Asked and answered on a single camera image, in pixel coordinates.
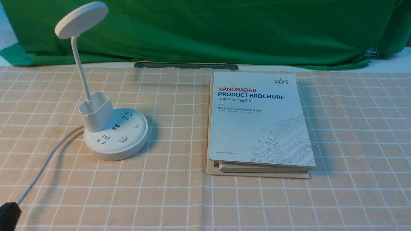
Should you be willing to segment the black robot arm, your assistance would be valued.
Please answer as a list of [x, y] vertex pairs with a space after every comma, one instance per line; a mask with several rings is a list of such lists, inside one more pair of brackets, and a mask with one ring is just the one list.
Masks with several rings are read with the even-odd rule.
[[7, 202], [0, 207], [0, 230], [15, 231], [22, 211], [16, 202]]

